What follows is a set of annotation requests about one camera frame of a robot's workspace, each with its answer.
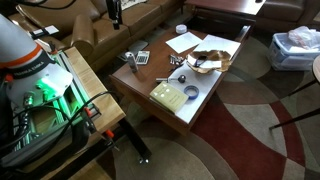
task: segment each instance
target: rug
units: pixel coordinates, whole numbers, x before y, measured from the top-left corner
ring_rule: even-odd
[[[317,84],[287,96],[313,76],[273,70],[266,57],[271,38],[253,32],[186,136],[123,98],[120,105],[152,156],[140,164],[124,137],[120,151],[97,159],[100,167],[117,180],[320,179],[319,115],[269,130],[320,107]]]

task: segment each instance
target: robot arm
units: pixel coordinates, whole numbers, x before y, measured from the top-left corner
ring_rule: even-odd
[[[72,74],[2,15],[0,28],[0,71],[12,76],[6,93],[14,109],[41,105],[62,96],[72,82]]]

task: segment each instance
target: white plastic bag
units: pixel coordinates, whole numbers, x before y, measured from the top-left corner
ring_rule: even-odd
[[[314,29],[301,26],[289,31],[288,34],[291,41],[304,49],[315,49],[320,47],[320,32]]]

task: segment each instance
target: coffee table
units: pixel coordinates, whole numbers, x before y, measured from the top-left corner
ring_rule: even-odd
[[[251,32],[252,26],[243,26],[235,36],[232,36],[232,40],[240,42],[240,47],[235,52],[231,61],[233,61],[239,51],[241,50],[245,40]],[[200,39],[204,39],[208,34],[199,32],[196,30],[188,29],[189,32],[196,35]],[[180,54],[166,44],[166,41],[177,37],[178,34],[175,32],[175,28],[170,28],[163,35],[161,35],[155,42],[148,45],[144,50],[150,51],[150,57],[147,65],[139,66],[139,70],[136,73],[132,73],[128,64],[125,64],[118,69],[114,74],[110,75],[113,85],[117,90],[126,96],[128,99],[135,101],[146,111],[162,120],[164,123],[186,135],[206,103],[218,87],[220,81],[223,79],[226,72],[219,74],[215,84],[209,90],[204,100],[202,101],[199,108],[195,109],[195,113],[192,115],[190,120],[181,119],[177,115],[167,111],[159,104],[155,103],[150,99],[150,92],[157,86],[156,78],[169,77],[172,72],[169,72],[173,68],[173,65],[169,62],[169,55],[175,54],[181,57],[186,57],[187,54],[193,51],[194,48],[186,50]]]

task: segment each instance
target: cable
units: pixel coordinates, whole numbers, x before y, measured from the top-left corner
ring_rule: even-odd
[[[63,130],[61,131],[61,133],[56,137],[56,139],[46,148],[44,149],[42,152],[38,153],[37,156],[31,158],[31,159],[28,159],[27,161],[21,163],[21,164],[18,164],[18,165],[15,165],[15,166],[11,166],[11,167],[8,167],[10,169],[14,169],[16,167],[22,167],[24,165],[27,165],[29,163],[32,163],[38,159],[40,159],[44,154],[47,154],[48,152],[50,152],[55,146],[56,144],[61,140],[61,138],[64,136],[64,134],[66,133],[66,131],[68,130],[69,126],[72,125],[72,122],[77,118],[77,116],[81,113],[81,111],[84,110],[84,108],[90,104],[93,100],[97,99],[98,97],[102,96],[102,95],[105,95],[105,94],[116,94],[115,92],[112,92],[112,91],[104,91],[104,92],[100,92],[98,94],[96,94],[95,96],[93,96],[92,98],[90,98],[88,101],[86,101],[82,106],[81,108],[79,108],[75,114],[69,118],[62,110],[58,109],[58,108],[55,108],[55,107],[52,107],[52,106],[37,106],[37,107],[31,107],[29,109],[26,109],[26,110],[23,110],[21,111],[20,113],[18,113],[16,116],[14,117],[17,117],[18,115],[21,115],[22,113],[27,113],[27,112],[31,112],[31,111],[34,111],[36,109],[40,109],[40,108],[43,108],[43,107],[46,107],[46,108],[53,108],[55,110],[58,110],[60,111],[64,117],[66,117],[66,119],[68,119],[68,123],[65,125],[65,127],[63,128]]]
[[[64,118],[70,120],[70,118],[68,117],[68,115],[66,113],[64,113],[61,109],[58,109],[58,108],[55,108],[55,107],[52,107],[52,106],[35,106],[35,107],[31,107],[31,108],[28,108],[28,109],[25,109],[21,112],[19,112],[18,114],[16,114],[12,119],[15,119],[17,118],[18,116],[22,115],[23,113],[28,113],[28,112],[32,112],[32,111],[35,111],[35,110],[39,110],[39,109],[54,109],[54,110],[57,110],[57,111],[60,111],[63,115]],[[10,146],[13,146],[15,145],[17,142],[19,142],[23,137],[25,137],[25,135],[27,134],[27,131],[24,132],[21,136],[17,137],[16,139],[13,139],[12,141],[10,141],[9,143],[7,144],[4,144],[0,147],[0,151],[6,149],[6,148],[9,148]]]

